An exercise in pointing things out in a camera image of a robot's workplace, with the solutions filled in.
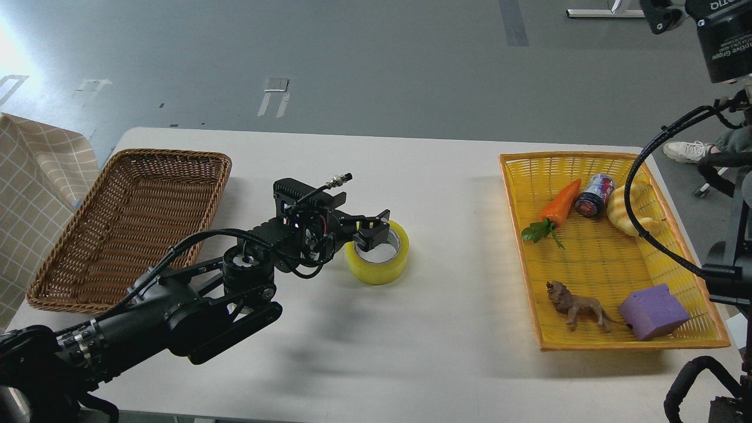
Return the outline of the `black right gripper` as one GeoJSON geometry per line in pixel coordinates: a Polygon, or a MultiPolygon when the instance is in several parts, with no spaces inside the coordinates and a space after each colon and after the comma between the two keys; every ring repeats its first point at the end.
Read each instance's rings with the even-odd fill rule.
{"type": "Polygon", "coordinates": [[[750,75],[750,1],[687,1],[683,6],[640,0],[639,6],[654,35],[676,29],[687,16],[694,19],[712,83],[732,83],[750,75]]]}

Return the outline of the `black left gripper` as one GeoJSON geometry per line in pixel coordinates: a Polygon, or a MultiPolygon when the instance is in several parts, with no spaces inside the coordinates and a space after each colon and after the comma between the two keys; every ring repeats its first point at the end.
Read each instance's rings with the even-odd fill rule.
{"type": "Polygon", "coordinates": [[[276,217],[288,238],[277,248],[279,271],[299,271],[299,267],[321,271],[345,243],[353,241],[363,252],[387,242],[390,209],[376,215],[349,215],[337,209],[277,203],[276,217]]]}

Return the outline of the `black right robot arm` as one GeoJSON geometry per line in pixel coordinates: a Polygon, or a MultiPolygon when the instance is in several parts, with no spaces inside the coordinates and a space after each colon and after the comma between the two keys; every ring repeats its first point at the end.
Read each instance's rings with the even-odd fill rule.
{"type": "MultiPolygon", "coordinates": [[[[642,1],[640,7],[651,32],[661,34],[680,26],[689,17],[694,21],[707,73],[713,83],[744,83],[733,98],[699,106],[674,123],[662,128],[632,164],[626,190],[642,163],[664,142],[696,123],[717,117],[724,125],[725,110],[743,112],[742,129],[750,128],[750,30],[749,1],[642,1]]],[[[716,243],[701,267],[680,257],[656,241],[649,230],[627,212],[637,235],[704,281],[712,302],[735,306],[741,315],[750,316],[750,153],[712,153],[701,159],[697,169],[712,188],[731,201],[731,224],[725,241],[716,243]]],[[[666,418],[680,422],[680,405],[696,378],[710,371],[728,390],[730,396],[716,397],[709,410],[710,422],[750,421],[750,345],[742,357],[742,375],[734,377],[710,356],[689,361],[675,378],[664,401],[666,418]]]]}

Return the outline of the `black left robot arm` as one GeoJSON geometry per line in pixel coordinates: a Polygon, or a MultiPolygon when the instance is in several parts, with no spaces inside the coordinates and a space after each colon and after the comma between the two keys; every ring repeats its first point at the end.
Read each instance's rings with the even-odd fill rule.
{"type": "Polygon", "coordinates": [[[390,210],[368,217],[340,210],[340,187],[274,182],[276,214],[249,230],[191,234],[171,247],[89,321],[63,330],[31,325],[2,334],[2,421],[77,422],[83,408],[120,419],[92,392],[163,350],[204,364],[280,318],[275,271],[314,278],[344,246],[386,243],[390,210]]]}

